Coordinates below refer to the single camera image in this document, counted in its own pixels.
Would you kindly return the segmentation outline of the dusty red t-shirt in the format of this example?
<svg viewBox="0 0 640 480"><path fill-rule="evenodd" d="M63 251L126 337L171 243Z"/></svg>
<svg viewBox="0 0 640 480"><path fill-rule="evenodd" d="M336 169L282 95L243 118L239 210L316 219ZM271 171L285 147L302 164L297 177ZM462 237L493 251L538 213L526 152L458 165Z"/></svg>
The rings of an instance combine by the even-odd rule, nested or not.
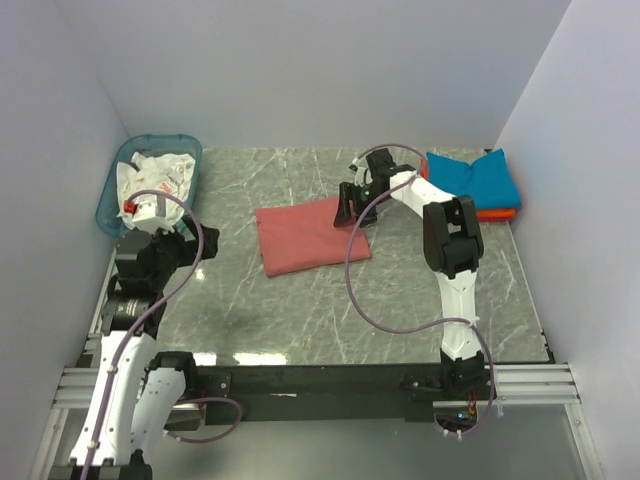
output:
<svg viewBox="0 0 640 480"><path fill-rule="evenodd" d="M352 225L333 226L336 197L293 206L255 210L264 272L276 277L312 268L342 264L346 258L371 258L364 232Z"/></svg>

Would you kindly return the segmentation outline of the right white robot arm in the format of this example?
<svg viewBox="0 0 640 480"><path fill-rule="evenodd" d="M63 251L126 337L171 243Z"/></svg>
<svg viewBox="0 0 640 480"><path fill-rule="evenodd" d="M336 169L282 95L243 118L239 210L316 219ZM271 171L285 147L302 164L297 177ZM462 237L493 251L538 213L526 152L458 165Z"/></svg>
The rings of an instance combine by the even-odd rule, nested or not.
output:
<svg viewBox="0 0 640 480"><path fill-rule="evenodd" d="M419 216L423 254L439 287L443 327L438 376L416 380L414 389L460 399L489 380L486 348L477 330L476 280L484 254L473 200L433 185L424 173L427 160L416 169L397 164L386 147L370 150L351 162L354 180L339 185L333 226L354 223L345 260L351 260L355 236L362 225L377 220L376 206L393 199Z"/></svg>

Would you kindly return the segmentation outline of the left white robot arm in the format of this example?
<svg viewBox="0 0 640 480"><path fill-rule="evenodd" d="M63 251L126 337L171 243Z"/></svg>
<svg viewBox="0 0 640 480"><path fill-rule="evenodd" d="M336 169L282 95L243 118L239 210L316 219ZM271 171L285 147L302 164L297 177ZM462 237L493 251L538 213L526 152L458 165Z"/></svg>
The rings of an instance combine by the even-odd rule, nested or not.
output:
<svg viewBox="0 0 640 480"><path fill-rule="evenodd" d="M67 463L52 467L49 478L151 478L151 453L174 405L199 392L192 353L156 350L167 283L177 269L195 271L218 252L218 229L183 221L191 240L177 231L133 230L117 242L88 412Z"/></svg>

